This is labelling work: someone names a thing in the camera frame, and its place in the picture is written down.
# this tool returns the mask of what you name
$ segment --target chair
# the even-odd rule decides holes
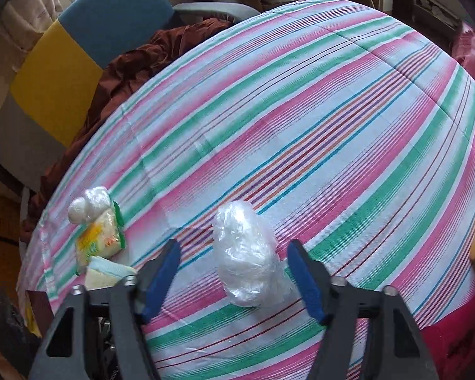
[[[38,191],[40,176],[85,121],[103,69],[145,44],[157,30],[183,25],[180,15],[257,15],[232,3],[167,0],[76,0],[41,37],[10,86],[0,110],[0,164]]]

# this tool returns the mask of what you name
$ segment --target blue chair cushion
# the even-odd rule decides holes
[[[173,14],[168,0],[76,0],[59,21],[95,63],[105,68],[118,55],[145,44]]]

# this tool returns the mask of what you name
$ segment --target brown blanket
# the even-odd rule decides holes
[[[86,115],[86,121],[61,160],[41,177],[41,190],[28,204],[21,223],[21,240],[28,243],[42,211],[77,155],[120,104],[150,78],[196,45],[232,24],[210,18],[191,26],[157,31],[148,44],[122,54],[104,70]]]

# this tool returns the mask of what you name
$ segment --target yellow chair cushion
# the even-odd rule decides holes
[[[56,21],[10,86],[18,105],[64,146],[85,122],[102,69]]]

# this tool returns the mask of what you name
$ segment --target food package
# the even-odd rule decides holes
[[[77,273],[84,273],[91,256],[110,258],[125,248],[123,218],[118,204],[88,224],[76,240]]]
[[[92,256],[86,269],[85,287],[87,290],[112,287],[124,277],[136,274],[137,271],[132,267],[113,263],[100,256]]]
[[[249,202],[237,200],[218,208],[213,240],[218,276],[231,303],[273,306],[293,290],[276,253],[275,234]]]

